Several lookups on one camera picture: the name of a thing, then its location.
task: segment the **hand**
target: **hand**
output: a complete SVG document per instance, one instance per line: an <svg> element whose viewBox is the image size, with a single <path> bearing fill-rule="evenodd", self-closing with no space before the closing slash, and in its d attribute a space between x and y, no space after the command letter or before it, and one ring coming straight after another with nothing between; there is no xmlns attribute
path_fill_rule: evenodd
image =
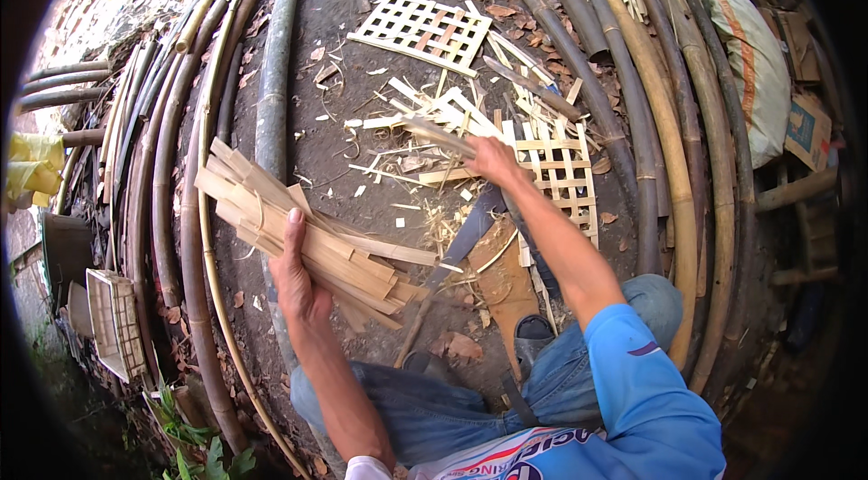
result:
<svg viewBox="0 0 868 480"><path fill-rule="evenodd" d="M277 302L288 324L328 325L331 293L311 284L307 269L301 265L301 247L305 243L305 214L292 208L287 215L283 236L283 255L268 260L268 270L277 288Z"/></svg>
<svg viewBox="0 0 868 480"><path fill-rule="evenodd" d="M515 152L493 137L468 137L476 149L476 159L465 158L464 164L501 188L528 180L528 174L515 161Z"/></svg>

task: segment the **bundle of bamboo strips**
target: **bundle of bamboo strips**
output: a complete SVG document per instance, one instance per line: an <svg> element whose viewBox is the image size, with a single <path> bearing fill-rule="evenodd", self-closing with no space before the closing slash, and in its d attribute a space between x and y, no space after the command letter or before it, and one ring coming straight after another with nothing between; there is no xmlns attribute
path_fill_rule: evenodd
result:
<svg viewBox="0 0 868 480"><path fill-rule="evenodd" d="M434 253L372 239L311 211L298 185L284 187L219 139L211 143L211 152L207 165L196 174L195 186L217 200L217 215L235 227L240 239L279 257L289 210L304 211L307 238L302 259L313 278L334 295L354 330L363 331L367 318L399 329L401 324L390 316L407 301L427 296L426 288L413 286L409 275L380 256L433 266Z"/></svg>

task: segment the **foot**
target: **foot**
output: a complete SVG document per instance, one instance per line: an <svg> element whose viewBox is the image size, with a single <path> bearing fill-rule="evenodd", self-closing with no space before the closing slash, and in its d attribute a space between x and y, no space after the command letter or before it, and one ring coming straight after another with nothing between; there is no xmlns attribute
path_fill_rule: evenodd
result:
<svg viewBox="0 0 868 480"><path fill-rule="evenodd" d="M414 351L407 354L401 369L416 372L429 377L435 377L450 386L461 386L461 381L449 368L443 358L438 358L429 352Z"/></svg>
<svg viewBox="0 0 868 480"><path fill-rule="evenodd" d="M537 362L537 356L548 343L555 340L555 332L548 320L539 314L529 314L515 325L515 358L522 372L522 380L527 380L530 370Z"/></svg>

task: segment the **blue denim jeans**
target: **blue denim jeans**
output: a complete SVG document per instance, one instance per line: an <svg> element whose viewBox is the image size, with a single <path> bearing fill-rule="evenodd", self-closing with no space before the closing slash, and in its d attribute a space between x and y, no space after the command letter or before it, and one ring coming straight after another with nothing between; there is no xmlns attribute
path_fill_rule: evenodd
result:
<svg viewBox="0 0 868 480"><path fill-rule="evenodd" d="M667 350L681 322L681 293L655 274L630 279L621 290ZM351 366L383 419L398 463L408 468L525 429L515 410L489 413L476 391L392 367ZM578 324L542 349L522 396L543 425L570 427L599 418L588 348ZM300 367L292 372L291 399L302 418L326 432L316 393Z"/></svg>

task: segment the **purple logo on sleeve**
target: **purple logo on sleeve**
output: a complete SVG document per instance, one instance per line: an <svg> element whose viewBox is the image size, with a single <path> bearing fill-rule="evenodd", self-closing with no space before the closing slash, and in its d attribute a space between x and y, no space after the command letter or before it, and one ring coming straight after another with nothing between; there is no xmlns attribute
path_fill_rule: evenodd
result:
<svg viewBox="0 0 868 480"><path fill-rule="evenodd" d="M650 343L645 344L642 348L637 348L636 350L631 350L627 353L631 356L645 356L650 353L657 352L659 349L660 347L657 345L657 343L652 340Z"/></svg>

